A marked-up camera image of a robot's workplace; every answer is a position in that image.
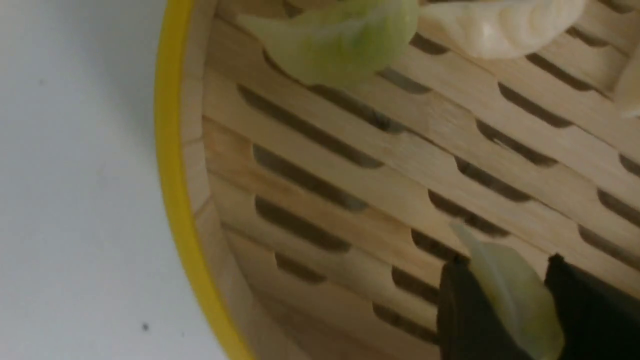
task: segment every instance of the bamboo steamer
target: bamboo steamer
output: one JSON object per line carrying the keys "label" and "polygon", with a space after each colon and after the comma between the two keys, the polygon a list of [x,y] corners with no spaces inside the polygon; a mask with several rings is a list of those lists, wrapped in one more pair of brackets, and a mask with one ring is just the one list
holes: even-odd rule
{"label": "bamboo steamer", "polygon": [[[329,0],[231,0],[284,17]],[[439,359],[437,287],[512,246],[640,297],[640,120],[609,97],[640,13],[592,1],[537,54],[466,58],[421,24],[349,93],[304,88],[216,0],[169,1],[156,85],[176,246],[231,360]]]}

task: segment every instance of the white surface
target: white surface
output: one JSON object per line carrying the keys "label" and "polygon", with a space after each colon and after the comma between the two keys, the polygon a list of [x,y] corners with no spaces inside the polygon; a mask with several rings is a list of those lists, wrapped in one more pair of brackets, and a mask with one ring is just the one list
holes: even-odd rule
{"label": "white surface", "polygon": [[159,188],[163,11],[0,0],[0,359],[223,359]]}

